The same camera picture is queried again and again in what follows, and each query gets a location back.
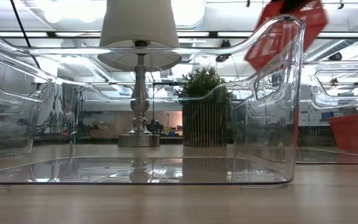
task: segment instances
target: wooden table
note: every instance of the wooden table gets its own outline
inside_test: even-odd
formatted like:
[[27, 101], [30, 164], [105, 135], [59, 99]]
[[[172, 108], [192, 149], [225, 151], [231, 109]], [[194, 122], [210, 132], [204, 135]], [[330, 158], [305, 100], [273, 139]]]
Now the wooden table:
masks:
[[298, 166], [276, 188], [12, 186], [0, 223], [358, 223], [358, 165]]

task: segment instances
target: plant pot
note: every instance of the plant pot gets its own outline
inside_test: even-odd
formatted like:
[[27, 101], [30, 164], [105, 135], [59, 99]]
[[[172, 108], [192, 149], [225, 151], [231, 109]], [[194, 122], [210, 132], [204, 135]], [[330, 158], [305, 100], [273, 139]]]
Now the plant pot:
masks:
[[182, 117], [185, 146], [226, 146], [227, 105], [185, 105]]

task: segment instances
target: lamp base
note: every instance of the lamp base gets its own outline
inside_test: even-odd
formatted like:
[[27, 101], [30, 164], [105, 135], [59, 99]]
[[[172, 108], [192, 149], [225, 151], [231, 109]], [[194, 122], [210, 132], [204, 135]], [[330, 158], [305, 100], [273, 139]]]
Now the lamp base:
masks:
[[119, 147], [159, 147], [160, 135], [158, 134], [120, 134], [118, 136]]

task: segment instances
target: table lamp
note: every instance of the table lamp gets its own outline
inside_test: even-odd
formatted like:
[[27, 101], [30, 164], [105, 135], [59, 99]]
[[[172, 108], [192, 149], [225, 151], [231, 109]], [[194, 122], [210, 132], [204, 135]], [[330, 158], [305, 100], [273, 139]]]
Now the table lamp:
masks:
[[150, 103], [145, 85], [145, 73], [172, 68], [181, 61], [175, 52], [155, 54], [145, 47], [178, 47], [179, 41], [170, 0], [113, 0], [107, 1], [106, 15], [100, 38], [101, 47], [135, 47], [133, 54], [119, 51], [101, 54], [99, 60], [122, 71], [135, 72], [135, 87], [131, 109], [135, 118], [133, 128], [119, 135], [121, 147], [155, 147], [160, 136], [145, 127], [145, 112]]

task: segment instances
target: lamp shade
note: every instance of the lamp shade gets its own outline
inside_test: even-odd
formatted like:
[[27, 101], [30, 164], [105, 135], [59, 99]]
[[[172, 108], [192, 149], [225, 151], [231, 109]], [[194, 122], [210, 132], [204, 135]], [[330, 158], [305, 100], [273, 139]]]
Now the lamp shade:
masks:
[[[178, 35], [170, 0], [110, 0], [100, 38], [101, 47], [134, 47], [143, 40], [148, 47], [178, 47]], [[137, 54], [101, 54], [99, 60], [111, 67], [133, 71]], [[148, 72], [165, 70], [180, 62], [177, 53], [146, 54]]]

